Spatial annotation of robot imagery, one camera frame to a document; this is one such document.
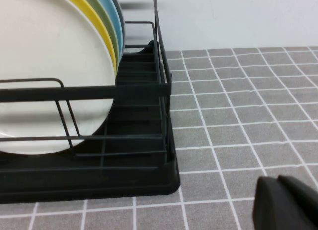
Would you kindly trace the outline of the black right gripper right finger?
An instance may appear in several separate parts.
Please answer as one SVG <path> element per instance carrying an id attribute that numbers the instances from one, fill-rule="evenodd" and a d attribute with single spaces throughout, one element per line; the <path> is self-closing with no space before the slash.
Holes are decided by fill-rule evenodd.
<path id="1" fill-rule="evenodd" d="M 292 176 L 279 175 L 278 180 L 293 196 L 306 217 L 318 228 L 318 192 Z"/>

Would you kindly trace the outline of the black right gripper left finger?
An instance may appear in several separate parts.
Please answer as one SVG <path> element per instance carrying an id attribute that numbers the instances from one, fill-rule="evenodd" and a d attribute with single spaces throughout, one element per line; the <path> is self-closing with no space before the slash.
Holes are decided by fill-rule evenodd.
<path id="1" fill-rule="evenodd" d="M 256 230 L 312 230 L 314 224 L 278 178 L 257 180 L 252 219 Z"/>

